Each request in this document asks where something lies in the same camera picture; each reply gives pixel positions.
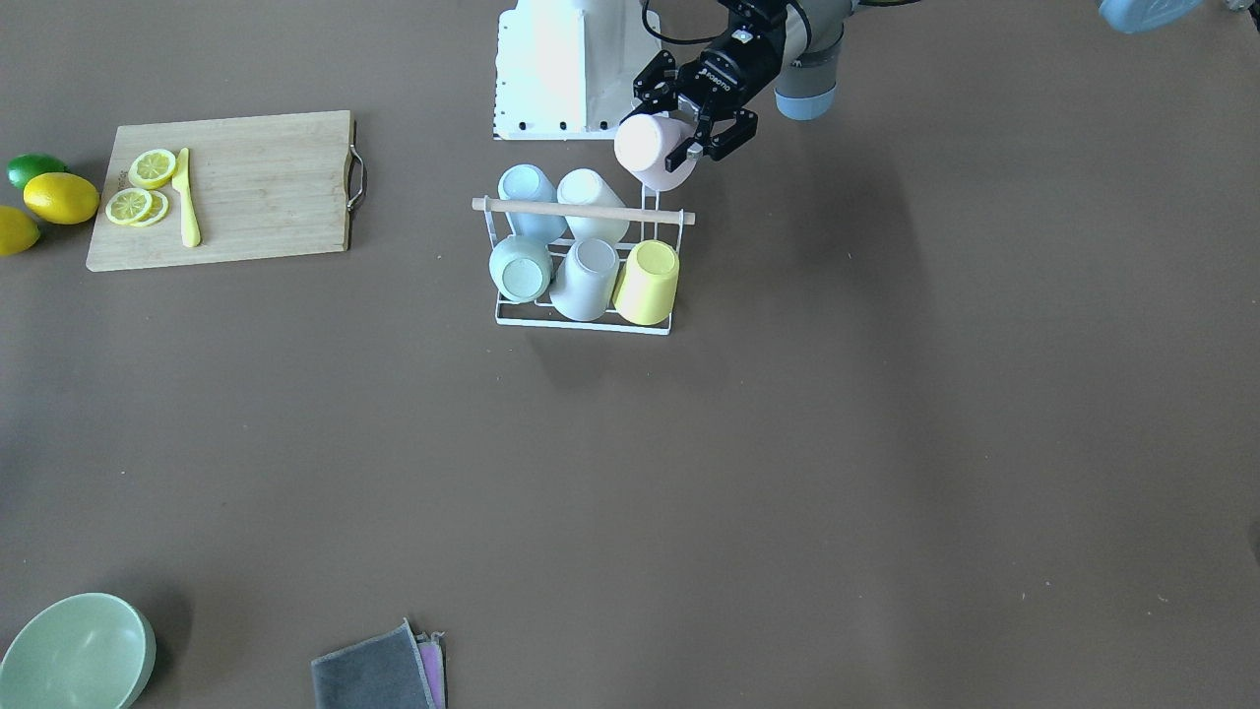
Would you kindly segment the yellow lemon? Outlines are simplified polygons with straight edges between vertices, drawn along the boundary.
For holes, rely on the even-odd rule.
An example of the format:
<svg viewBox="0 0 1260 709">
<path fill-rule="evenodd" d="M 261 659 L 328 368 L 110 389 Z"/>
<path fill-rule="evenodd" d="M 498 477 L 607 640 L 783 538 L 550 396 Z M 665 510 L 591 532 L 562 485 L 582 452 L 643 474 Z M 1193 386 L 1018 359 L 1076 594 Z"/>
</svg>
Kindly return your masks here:
<svg viewBox="0 0 1260 709">
<path fill-rule="evenodd" d="M 32 214 L 55 225 L 76 225 L 94 218 L 100 193 L 94 185 L 73 173 L 44 173 L 23 188 L 23 199 Z"/>
<path fill-rule="evenodd" d="M 42 238 L 37 220 L 15 207 L 0 207 L 0 254 L 21 254 Z"/>
</svg>

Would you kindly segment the cream white cup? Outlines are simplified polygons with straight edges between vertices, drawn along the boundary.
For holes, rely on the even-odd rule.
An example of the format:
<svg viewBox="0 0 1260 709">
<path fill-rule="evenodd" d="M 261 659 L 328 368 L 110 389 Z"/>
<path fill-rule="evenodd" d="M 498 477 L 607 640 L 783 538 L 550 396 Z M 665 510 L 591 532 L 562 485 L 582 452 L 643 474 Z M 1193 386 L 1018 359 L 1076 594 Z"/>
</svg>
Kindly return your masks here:
<svg viewBox="0 0 1260 709">
<path fill-rule="evenodd" d="M 604 178 L 590 167 L 567 173 L 554 188 L 554 198 L 559 205 L 568 207 L 625 207 Z M 617 246 L 629 229 L 629 220 L 593 219 L 593 217 L 564 217 L 564 219 L 575 241 L 597 238 L 610 246 Z"/>
</svg>

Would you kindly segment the yellow cup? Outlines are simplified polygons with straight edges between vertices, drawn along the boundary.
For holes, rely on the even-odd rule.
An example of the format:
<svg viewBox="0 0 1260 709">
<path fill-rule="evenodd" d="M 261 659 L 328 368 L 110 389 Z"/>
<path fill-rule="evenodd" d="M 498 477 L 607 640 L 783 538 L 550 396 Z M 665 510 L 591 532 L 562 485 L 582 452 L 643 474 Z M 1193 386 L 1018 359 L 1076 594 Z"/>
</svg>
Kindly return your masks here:
<svg viewBox="0 0 1260 709">
<path fill-rule="evenodd" d="M 617 275 L 612 303 L 635 326 L 656 326 L 669 319 L 677 298 L 680 261 L 662 239 L 645 239 L 629 252 Z"/>
</svg>

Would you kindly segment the green lime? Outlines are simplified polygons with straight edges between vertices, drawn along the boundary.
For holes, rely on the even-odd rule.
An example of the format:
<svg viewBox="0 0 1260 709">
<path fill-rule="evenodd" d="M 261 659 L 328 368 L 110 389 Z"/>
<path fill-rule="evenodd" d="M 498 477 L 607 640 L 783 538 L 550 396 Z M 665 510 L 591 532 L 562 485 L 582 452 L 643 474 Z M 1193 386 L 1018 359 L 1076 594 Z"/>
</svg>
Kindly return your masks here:
<svg viewBox="0 0 1260 709">
<path fill-rule="evenodd" d="M 10 184 L 18 190 L 26 189 L 26 184 L 37 176 L 47 173 L 68 173 L 67 162 L 47 152 L 25 152 L 6 162 L 6 176 Z"/>
</svg>

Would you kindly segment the yellow plastic knife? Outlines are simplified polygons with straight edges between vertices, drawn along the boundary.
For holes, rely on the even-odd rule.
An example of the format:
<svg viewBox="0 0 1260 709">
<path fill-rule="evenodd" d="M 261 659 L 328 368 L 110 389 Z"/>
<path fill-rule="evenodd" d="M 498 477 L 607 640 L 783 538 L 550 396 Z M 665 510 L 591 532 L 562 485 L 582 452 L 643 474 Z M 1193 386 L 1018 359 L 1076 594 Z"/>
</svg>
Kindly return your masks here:
<svg viewBox="0 0 1260 709">
<path fill-rule="evenodd" d="M 192 190 L 190 150 L 184 147 L 176 152 L 176 162 L 171 176 L 173 188 L 180 201 L 180 234 L 183 246 L 195 248 L 202 246 L 202 225 L 195 212 L 195 201 Z"/>
</svg>

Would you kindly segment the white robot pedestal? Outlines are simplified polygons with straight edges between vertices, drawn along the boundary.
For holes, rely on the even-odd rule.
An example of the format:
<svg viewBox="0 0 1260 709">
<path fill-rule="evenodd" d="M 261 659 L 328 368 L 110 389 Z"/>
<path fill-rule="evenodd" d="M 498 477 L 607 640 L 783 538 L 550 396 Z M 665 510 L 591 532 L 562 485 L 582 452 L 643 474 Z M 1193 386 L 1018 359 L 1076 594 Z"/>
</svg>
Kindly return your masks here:
<svg viewBox="0 0 1260 709">
<path fill-rule="evenodd" d="M 602 141 L 635 107 L 633 81 L 662 52 L 639 1 L 518 1 L 498 16 L 491 139 Z"/>
</svg>

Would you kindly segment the lemon slice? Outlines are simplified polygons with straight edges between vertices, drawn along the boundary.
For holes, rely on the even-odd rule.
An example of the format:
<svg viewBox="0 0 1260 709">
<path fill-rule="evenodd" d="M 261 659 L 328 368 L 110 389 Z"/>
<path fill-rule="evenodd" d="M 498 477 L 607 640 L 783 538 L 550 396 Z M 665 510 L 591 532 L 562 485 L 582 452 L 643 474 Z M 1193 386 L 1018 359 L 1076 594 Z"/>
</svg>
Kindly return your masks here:
<svg viewBox="0 0 1260 709">
<path fill-rule="evenodd" d="M 132 186 L 158 190 L 166 185 L 176 171 L 176 152 L 168 149 L 151 149 L 140 152 L 127 169 L 127 179 Z"/>
<path fill-rule="evenodd" d="M 155 207 L 152 190 L 132 186 L 118 190 L 103 208 L 105 217 L 115 225 L 134 225 L 147 219 Z"/>
</svg>

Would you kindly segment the grey cup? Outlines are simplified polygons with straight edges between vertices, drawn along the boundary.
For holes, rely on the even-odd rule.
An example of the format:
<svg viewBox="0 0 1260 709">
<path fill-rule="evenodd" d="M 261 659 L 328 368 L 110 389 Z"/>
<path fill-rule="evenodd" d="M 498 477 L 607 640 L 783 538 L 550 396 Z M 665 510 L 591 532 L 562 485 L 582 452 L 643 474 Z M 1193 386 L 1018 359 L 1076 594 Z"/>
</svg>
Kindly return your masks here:
<svg viewBox="0 0 1260 709">
<path fill-rule="evenodd" d="M 602 239 L 576 241 L 554 275 L 551 302 L 562 317 L 590 322 L 604 316 L 620 269 L 616 248 Z"/>
</svg>

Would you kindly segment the wooden cutting board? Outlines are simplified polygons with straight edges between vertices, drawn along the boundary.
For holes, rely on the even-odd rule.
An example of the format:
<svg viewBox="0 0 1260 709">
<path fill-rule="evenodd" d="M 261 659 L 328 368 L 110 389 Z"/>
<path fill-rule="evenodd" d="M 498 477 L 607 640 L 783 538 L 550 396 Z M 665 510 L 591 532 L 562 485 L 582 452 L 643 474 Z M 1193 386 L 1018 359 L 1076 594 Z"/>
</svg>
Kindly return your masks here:
<svg viewBox="0 0 1260 709">
<path fill-rule="evenodd" d="M 189 150 L 198 246 L 184 246 L 181 196 L 152 227 L 94 219 L 87 268 L 123 271 L 336 254 L 349 247 L 352 212 L 365 191 L 355 117 L 346 110 L 123 125 L 113 133 L 100 196 L 130 186 L 149 149 Z"/>
</svg>

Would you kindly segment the pink cup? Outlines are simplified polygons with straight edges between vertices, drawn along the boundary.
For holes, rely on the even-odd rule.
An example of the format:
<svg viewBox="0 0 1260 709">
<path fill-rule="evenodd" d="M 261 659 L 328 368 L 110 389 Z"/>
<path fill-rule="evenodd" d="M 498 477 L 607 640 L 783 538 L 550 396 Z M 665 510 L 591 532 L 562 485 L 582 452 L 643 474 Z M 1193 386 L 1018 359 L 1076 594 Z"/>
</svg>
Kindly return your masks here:
<svg viewBox="0 0 1260 709">
<path fill-rule="evenodd" d="M 690 139 L 693 128 L 679 118 L 665 115 L 634 115 L 617 125 L 614 152 L 617 164 L 656 191 L 677 189 L 696 170 L 693 159 L 684 159 L 674 171 L 665 167 L 665 159 Z"/>
</svg>

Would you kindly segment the grey folded cloth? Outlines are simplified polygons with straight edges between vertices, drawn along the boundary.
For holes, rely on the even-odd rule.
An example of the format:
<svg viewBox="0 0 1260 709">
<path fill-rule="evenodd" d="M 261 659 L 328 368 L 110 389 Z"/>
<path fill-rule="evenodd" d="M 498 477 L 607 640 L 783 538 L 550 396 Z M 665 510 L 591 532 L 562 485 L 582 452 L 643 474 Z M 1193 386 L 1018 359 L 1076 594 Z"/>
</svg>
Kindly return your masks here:
<svg viewBox="0 0 1260 709">
<path fill-rule="evenodd" d="M 316 708 L 447 708 L 445 633 L 410 622 L 311 661 Z"/>
</svg>

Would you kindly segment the mint green cup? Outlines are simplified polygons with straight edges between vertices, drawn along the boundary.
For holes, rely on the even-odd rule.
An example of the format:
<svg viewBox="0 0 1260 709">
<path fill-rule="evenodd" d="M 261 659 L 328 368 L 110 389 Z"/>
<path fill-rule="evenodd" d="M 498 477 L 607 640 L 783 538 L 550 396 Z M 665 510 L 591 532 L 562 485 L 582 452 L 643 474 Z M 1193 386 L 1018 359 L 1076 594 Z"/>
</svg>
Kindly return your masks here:
<svg viewBox="0 0 1260 709">
<path fill-rule="evenodd" d="M 491 247 L 488 261 L 491 282 L 508 302 L 532 302 L 552 285 L 553 261 L 546 246 L 517 234 Z"/>
</svg>

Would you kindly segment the green bowl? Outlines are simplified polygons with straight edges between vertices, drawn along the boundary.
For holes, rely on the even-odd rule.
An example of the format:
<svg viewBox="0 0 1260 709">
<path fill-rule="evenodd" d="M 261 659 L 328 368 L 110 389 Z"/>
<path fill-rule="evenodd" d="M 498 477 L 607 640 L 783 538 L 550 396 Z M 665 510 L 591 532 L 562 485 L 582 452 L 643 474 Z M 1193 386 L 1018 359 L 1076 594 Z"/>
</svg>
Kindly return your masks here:
<svg viewBox="0 0 1260 709">
<path fill-rule="evenodd" d="M 4 708 L 131 708 L 152 678 L 152 625 L 129 602 L 91 592 L 21 628 L 1 669 Z"/>
</svg>

